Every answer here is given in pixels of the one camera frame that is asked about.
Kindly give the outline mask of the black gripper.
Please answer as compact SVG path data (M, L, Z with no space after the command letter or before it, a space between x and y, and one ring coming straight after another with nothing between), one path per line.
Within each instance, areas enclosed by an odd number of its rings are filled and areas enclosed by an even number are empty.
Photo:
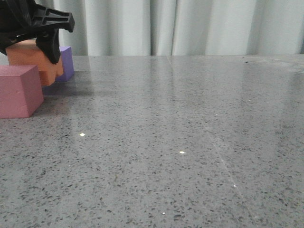
M52 64L60 59L59 29L73 32L73 14L48 7L37 7L34 0L0 2L0 52L18 42L36 38L36 46Z

